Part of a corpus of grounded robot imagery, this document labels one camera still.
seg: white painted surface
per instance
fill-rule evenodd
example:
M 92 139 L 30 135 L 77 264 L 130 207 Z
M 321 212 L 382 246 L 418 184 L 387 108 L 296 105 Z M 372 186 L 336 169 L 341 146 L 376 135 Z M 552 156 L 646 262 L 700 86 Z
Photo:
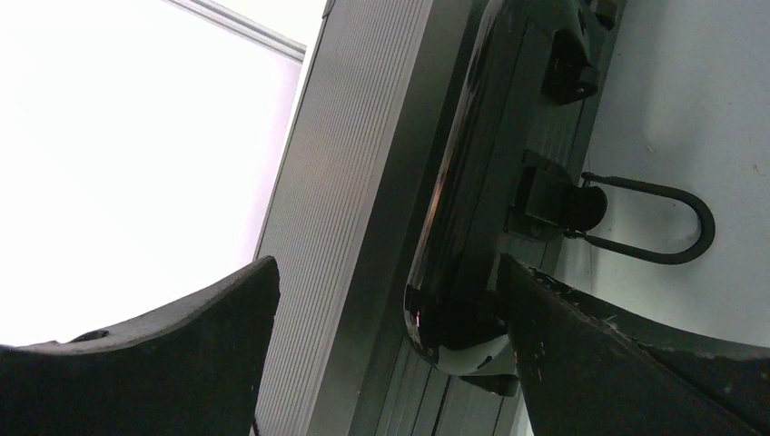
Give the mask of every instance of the white painted surface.
M 568 242 L 562 278 L 658 322 L 770 346 L 768 39 L 766 0 L 629 2 L 587 168 L 699 195 L 714 212 L 716 241 L 681 266 Z M 595 235 L 662 251 L 697 235 L 681 204 L 607 193 Z
M 67 341 L 248 263 L 300 66 L 159 0 L 3 2 L 0 343 Z

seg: black handle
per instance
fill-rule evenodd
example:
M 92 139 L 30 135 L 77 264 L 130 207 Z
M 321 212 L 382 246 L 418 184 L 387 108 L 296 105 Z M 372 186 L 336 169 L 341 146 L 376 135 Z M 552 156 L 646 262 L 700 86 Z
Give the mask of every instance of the black handle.
M 679 265 L 682 263 L 694 261 L 703 253 L 705 253 L 714 242 L 714 238 L 716 236 L 716 223 L 714 221 L 714 215 L 711 214 L 711 210 L 708 208 L 706 203 L 703 202 L 703 200 L 687 191 L 671 188 L 669 186 L 662 186 L 660 184 L 624 179 L 622 177 L 602 177 L 593 173 L 583 173 L 583 179 L 587 183 L 602 183 L 608 186 L 615 186 L 640 193 L 649 193 L 651 195 L 666 197 L 682 202 L 690 206 L 696 212 L 698 221 L 700 222 L 700 236 L 690 248 L 679 253 L 651 252 L 642 248 L 626 245 L 624 243 L 616 243 L 604 238 L 598 238 L 596 236 L 591 236 L 572 230 L 567 230 L 564 232 L 564 235 L 567 238 L 580 238 L 598 248 L 603 248 L 611 252 L 631 256 L 642 261 L 660 263 L 662 265 Z

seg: metal frame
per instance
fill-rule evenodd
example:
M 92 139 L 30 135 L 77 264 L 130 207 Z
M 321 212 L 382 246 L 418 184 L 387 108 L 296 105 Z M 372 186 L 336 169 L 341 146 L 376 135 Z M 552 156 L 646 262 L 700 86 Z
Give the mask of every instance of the metal frame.
M 210 0 L 163 0 L 275 53 L 302 63 L 305 46 Z
M 265 393 L 274 401 L 264 404 L 262 417 L 267 419 L 281 408 L 292 409 L 294 416 L 271 422 L 264 431 L 422 434 L 437 425 L 447 431 L 478 425 L 491 429 L 495 436 L 508 434 L 512 425 L 525 421 L 520 419 L 520 397 L 493 396 L 430 369 L 404 342 L 401 311 L 403 283 L 457 111 L 459 84 L 472 57 L 473 38 L 470 48 L 463 38 L 469 22 L 478 20 L 470 16 L 483 12 L 487 0 L 385 3 L 387 7 L 380 2 L 329 1 L 318 52 L 307 63 L 311 69 L 307 89 L 292 123 L 279 183 L 271 199 L 270 222 L 265 223 L 258 251 L 275 255 L 279 265 L 286 266 L 281 269 L 286 298 L 279 316 L 291 312 L 291 325 L 278 326 L 278 334 L 273 335 L 277 344 L 273 352 L 285 350 L 291 361 L 280 374 L 271 370 L 271 377 L 265 380 L 269 384 L 263 386 Z M 420 19 L 405 18 L 416 16 L 407 14 L 409 7 L 420 10 Z M 382 23 L 374 29 L 379 34 L 370 30 L 373 22 Z M 421 38 L 404 41 L 404 35 L 415 28 Z M 545 34 L 536 30 L 532 29 L 532 37 L 539 45 L 545 44 Z M 597 54 L 602 65 L 609 62 L 615 35 L 613 31 L 606 42 L 604 38 L 591 41 L 605 47 Z M 400 48 L 393 45 L 393 38 L 401 38 Z M 409 51 L 413 65 L 381 65 L 377 71 L 365 68 L 375 63 L 374 55 L 393 56 L 390 50 L 394 49 Z M 540 69 L 547 61 L 547 54 L 538 55 Z M 346 75 L 353 65 L 355 74 Z M 540 71 L 534 65 L 530 69 Z M 398 75 L 400 80 L 390 79 Z M 362 96 L 372 100 L 374 94 L 380 94 L 381 89 L 372 88 L 371 83 L 379 83 L 399 99 L 382 99 L 387 100 L 379 103 L 388 106 L 385 110 L 362 104 Z M 586 155 L 597 106 L 595 97 L 584 104 L 544 110 L 532 121 L 533 138 L 555 134 L 575 143 L 574 148 L 551 150 L 575 180 Z M 572 121 L 554 126 L 552 117 Z M 360 173 L 361 168 L 342 169 L 335 161 L 350 162 L 350 156 L 364 153 L 374 155 L 372 141 L 381 141 L 383 149 L 372 158 L 376 165 L 368 170 L 370 181 L 362 184 L 360 175 L 353 180 L 349 174 Z M 308 175 L 308 168 L 319 160 L 326 172 Z M 338 203 L 340 197 L 350 198 L 340 207 L 344 211 L 321 205 L 321 198 L 324 203 Z M 368 199 L 366 204 L 356 206 L 354 200 L 361 197 Z M 355 221 L 345 218 L 343 215 L 354 207 L 359 207 L 361 216 Z M 332 224 L 336 231 L 323 231 Z M 340 239 L 347 237 L 354 249 L 340 245 Z M 550 271 L 556 264 L 560 241 L 535 247 L 526 242 L 514 245 L 511 250 L 521 250 L 527 257 L 524 260 Z M 314 276 L 314 282 L 307 282 L 306 274 Z M 334 294 L 334 301 L 326 303 L 328 297 L 321 294 L 329 292 Z M 323 309 L 329 306 L 335 306 L 333 312 Z M 317 352 L 309 352 L 308 345 L 299 342 L 316 336 L 305 330 L 319 328 L 311 321 L 321 316 L 334 322 L 336 330 L 331 343 L 324 335 L 315 342 Z M 314 358 L 324 362 L 311 362 Z M 297 362 L 312 370 L 312 380 L 299 372 Z M 276 393 L 298 389 L 304 391 L 301 401 Z M 468 403 L 483 412 L 465 410 Z

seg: glossy black surface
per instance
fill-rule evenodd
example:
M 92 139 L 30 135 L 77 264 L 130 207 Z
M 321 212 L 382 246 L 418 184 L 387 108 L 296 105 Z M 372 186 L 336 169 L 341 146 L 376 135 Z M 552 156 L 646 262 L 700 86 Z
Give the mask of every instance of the glossy black surface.
M 573 0 L 491 0 L 479 19 L 473 58 L 404 294 L 404 319 L 415 348 L 445 373 L 477 373 L 509 347 L 488 282 L 499 254 L 519 148 L 526 142 L 548 64 L 550 44 L 541 41 L 552 40 L 558 30 L 577 32 L 582 44 L 578 55 L 590 63 L 595 55 L 587 28 L 596 30 L 600 24 L 593 15 L 586 18 L 583 2 Z M 527 35 L 539 45 L 525 45 Z M 539 71 L 528 73 L 530 64 Z M 514 133 L 502 134 L 505 129 Z M 495 373 L 513 371 L 510 364 Z

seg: black plastic handle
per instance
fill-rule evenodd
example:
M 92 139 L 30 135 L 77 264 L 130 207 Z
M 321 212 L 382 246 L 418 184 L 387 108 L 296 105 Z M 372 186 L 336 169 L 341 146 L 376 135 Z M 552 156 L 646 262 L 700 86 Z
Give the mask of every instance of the black plastic handle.
M 714 242 L 716 236 L 714 215 L 703 200 L 687 191 L 671 188 L 669 186 L 662 186 L 660 184 L 624 179 L 622 177 L 602 177 L 593 173 L 583 173 L 583 179 L 587 183 L 602 183 L 608 186 L 615 186 L 617 188 L 628 189 L 640 193 L 649 193 L 651 195 L 666 197 L 682 202 L 690 206 L 696 212 L 698 221 L 700 222 L 700 236 L 690 248 L 679 253 L 651 252 L 642 248 L 626 245 L 624 243 L 616 243 L 604 238 L 598 238 L 596 236 L 572 230 L 564 232 L 564 235 L 567 238 L 579 238 L 598 248 L 631 256 L 642 261 L 660 263 L 662 265 L 679 265 L 694 261 L 705 253 Z

